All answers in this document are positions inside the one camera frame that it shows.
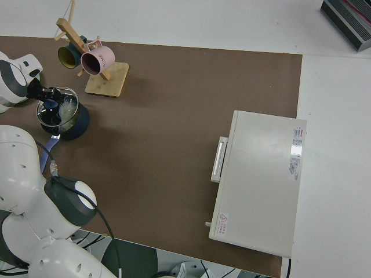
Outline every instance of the warning triangle sticker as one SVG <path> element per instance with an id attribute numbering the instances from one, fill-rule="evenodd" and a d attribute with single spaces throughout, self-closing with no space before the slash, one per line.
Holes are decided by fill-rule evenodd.
<path id="1" fill-rule="evenodd" d="M 228 220 L 228 218 L 223 213 L 221 213 L 220 214 L 220 222 L 224 222 L 224 221 L 227 221 L 227 220 Z"/>

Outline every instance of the brown table surface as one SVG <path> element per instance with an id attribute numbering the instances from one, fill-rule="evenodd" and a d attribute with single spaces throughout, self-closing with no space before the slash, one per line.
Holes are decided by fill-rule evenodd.
<path id="1" fill-rule="evenodd" d="M 208 238 L 218 185 L 210 182 L 219 136 L 234 110 L 296 117 L 301 55 L 107 42 L 130 71 L 119 98 L 84 92 L 88 75 L 67 69 L 64 40 L 0 36 L 9 58 L 34 54 L 44 86 L 75 90 L 89 110 L 86 133 L 61 141 L 59 173 L 86 182 L 115 236 L 208 261 L 278 277 L 281 258 Z M 50 135 L 29 100 L 0 123 Z M 107 233 L 96 216 L 84 229 Z"/>

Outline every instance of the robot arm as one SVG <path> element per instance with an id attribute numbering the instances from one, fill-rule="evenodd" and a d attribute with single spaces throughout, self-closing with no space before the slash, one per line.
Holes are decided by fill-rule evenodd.
<path id="1" fill-rule="evenodd" d="M 63 102 L 63 95 L 56 88 L 45 88 L 35 78 L 41 71 L 40 62 L 31 54 L 11 60 L 0 52 L 0 113 L 27 98 Z"/>
<path id="2" fill-rule="evenodd" d="M 31 54 L 11 60 L 0 52 L 0 113 L 27 99 L 27 86 L 41 71 Z"/>
<path id="3" fill-rule="evenodd" d="M 0 126 L 0 259 L 28 268 L 30 278 L 115 276 L 94 256 L 68 240 L 87 224 L 95 204 L 82 181 L 53 177 L 39 169 L 37 146 L 24 130 Z"/>

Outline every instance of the sticker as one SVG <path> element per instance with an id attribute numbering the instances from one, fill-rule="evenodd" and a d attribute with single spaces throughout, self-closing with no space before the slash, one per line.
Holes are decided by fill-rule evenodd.
<path id="1" fill-rule="evenodd" d="M 300 176 L 299 166 L 301 162 L 301 153 L 303 151 L 304 132 L 305 131 L 301 127 L 295 128 L 293 132 L 289 163 L 289 179 L 293 181 L 297 181 Z"/>
<path id="2" fill-rule="evenodd" d="M 227 224 L 229 217 L 230 216 L 226 213 L 219 213 L 217 225 L 218 228 L 217 234 L 219 236 L 225 236 L 225 234 L 227 233 Z"/>

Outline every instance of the pink mug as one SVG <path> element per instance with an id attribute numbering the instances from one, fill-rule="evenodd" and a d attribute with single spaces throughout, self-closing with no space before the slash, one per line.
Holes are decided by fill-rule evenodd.
<path id="1" fill-rule="evenodd" d="M 96 44 L 95 49 L 90 49 L 89 45 Z M 107 46 L 103 46 L 100 40 L 86 43 L 85 53 L 81 56 L 81 65 L 84 70 L 91 75 L 100 74 L 115 63 L 115 54 Z"/>

